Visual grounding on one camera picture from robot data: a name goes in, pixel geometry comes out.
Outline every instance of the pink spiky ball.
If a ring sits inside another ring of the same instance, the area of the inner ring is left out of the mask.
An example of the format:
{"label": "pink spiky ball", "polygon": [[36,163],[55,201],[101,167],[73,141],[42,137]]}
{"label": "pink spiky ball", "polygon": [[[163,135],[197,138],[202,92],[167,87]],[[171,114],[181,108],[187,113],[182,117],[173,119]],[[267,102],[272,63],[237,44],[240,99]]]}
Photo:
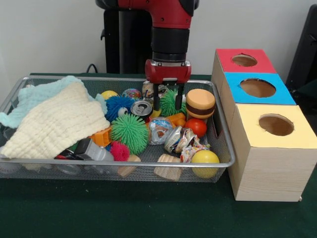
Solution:
{"label": "pink spiky ball", "polygon": [[127,161],[130,156],[129,148],[118,141],[112,142],[110,153],[113,155],[114,161],[120,161],[120,162]]}

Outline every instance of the toy hamburger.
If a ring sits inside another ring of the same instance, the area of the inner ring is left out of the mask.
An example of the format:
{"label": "toy hamburger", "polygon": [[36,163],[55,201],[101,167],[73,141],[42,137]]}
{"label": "toy hamburger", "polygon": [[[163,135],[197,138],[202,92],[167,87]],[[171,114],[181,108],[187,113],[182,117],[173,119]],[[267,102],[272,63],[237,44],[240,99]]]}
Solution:
{"label": "toy hamburger", "polygon": [[214,95],[204,89],[193,89],[186,96],[187,113],[198,119],[210,118],[215,109]]}

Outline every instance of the cream towel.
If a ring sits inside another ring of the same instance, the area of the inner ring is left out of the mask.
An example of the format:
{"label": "cream towel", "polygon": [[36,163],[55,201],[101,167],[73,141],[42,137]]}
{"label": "cream towel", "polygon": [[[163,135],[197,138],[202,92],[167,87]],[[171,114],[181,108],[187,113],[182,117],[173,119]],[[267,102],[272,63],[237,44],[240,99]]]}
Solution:
{"label": "cream towel", "polygon": [[53,159],[60,152],[110,126],[99,102],[91,102],[83,84],[71,83],[33,108],[2,154],[8,158]]}

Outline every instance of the metal basket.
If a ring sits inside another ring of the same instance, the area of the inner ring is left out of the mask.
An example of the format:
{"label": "metal basket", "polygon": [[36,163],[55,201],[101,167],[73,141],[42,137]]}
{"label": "metal basket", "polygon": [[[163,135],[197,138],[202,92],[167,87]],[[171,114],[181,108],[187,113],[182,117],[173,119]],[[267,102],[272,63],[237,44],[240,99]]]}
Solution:
{"label": "metal basket", "polygon": [[[59,76],[28,76],[20,79],[2,106],[0,112],[9,113],[18,104],[18,92],[27,85],[39,85],[51,83],[61,79]],[[106,90],[114,90],[122,93],[127,88],[142,90],[144,79],[131,78],[98,78],[78,77],[85,84],[88,93],[95,97],[98,93]],[[122,180],[122,181],[167,181],[154,173],[154,169],[163,167],[170,173],[179,171],[172,168],[180,168],[181,176],[179,182],[217,182],[225,169],[235,162],[235,154],[232,146],[229,130],[223,114],[217,89],[210,81],[190,80],[185,85],[185,93],[191,89],[201,88],[209,90],[215,95],[216,110],[208,120],[207,134],[201,139],[202,144],[209,144],[220,160],[219,164],[194,164],[194,163],[158,163],[159,157],[166,153],[163,146],[148,145],[146,150],[139,154],[141,162],[96,162],[96,161],[65,161],[65,160],[26,160],[0,158],[0,178],[19,179],[82,179],[82,180]],[[0,125],[0,146],[14,133],[13,129]],[[10,170],[2,171],[1,164]],[[134,166],[136,170],[129,176],[123,178],[117,173],[122,166]],[[197,177],[192,168],[202,168],[212,171],[213,178],[204,179]]]}

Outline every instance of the white wall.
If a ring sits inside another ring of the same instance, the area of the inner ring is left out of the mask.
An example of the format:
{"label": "white wall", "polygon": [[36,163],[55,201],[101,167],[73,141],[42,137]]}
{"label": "white wall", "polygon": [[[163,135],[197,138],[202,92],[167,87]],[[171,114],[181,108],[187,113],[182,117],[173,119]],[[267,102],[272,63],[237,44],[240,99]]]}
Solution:
{"label": "white wall", "polygon": [[[263,48],[285,80],[313,3],[201,0],[188,52],[193,73],[211,74],[216,48]],[[105,72],[102,29],[94,0],[0,0],[1,92],[30,72],[83,72],[90,63]]]}
{"label": "white wall", "polygon": [[106,70],[94,0],[0,0],[0,50],[11,86],[30,72]]}
{"label": "white wall", "polygon": [[211,73],[216,48],[264,49],[287,79],[310,6],[316,0],[201,0],[191,26],[188,59]]}
{"label": "white wall", "polygon": [[6,74],[2,54],[0,51],[0,104],[4,101],[11,89],[9,78]]}

